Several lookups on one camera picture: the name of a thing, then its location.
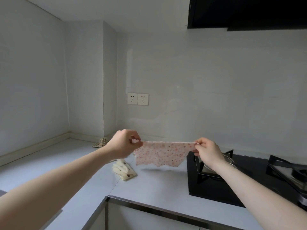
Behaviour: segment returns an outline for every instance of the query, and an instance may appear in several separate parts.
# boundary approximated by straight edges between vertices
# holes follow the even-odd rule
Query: black range hood
[[[307,0],[190,0],[188,29],[306,29]]]

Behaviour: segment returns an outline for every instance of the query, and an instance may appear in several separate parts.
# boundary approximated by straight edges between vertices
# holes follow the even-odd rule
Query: kitchen countertop
[[[45,172],[82,157],[94,149],[90,142],[67,139],[0,167],[0,189],[9,191]],[[194,216],[228,226],[261,230],[246,208],[189,195],[187,165],[178,167],[136,166],[134,156],[126,158],[138,174],[122,181],[112,172],[113,163],[102,167],[62,208],[63,212],[46,228],[82,229],[107,195],[113,195]]]

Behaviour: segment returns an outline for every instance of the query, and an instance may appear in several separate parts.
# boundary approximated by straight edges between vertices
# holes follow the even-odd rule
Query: brown checkered cloth
[[[106,138],[101,138],[99,143],[94,143],[93,148],[101,148],[105,146],[109,141]]]

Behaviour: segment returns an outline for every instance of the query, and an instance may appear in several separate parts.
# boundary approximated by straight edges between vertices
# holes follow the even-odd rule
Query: ceiling
[[[187,29],[190,0],[28,0],[63,21],[103,19],[119,32]]]

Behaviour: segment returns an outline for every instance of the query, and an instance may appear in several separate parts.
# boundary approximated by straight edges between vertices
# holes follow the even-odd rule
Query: electrical outlet
[[[148,106],[149,94],[148,93],[138,93],[138,105]]]
[[[128,93],[128,104],[137,105],[138,104],[138,94]]]

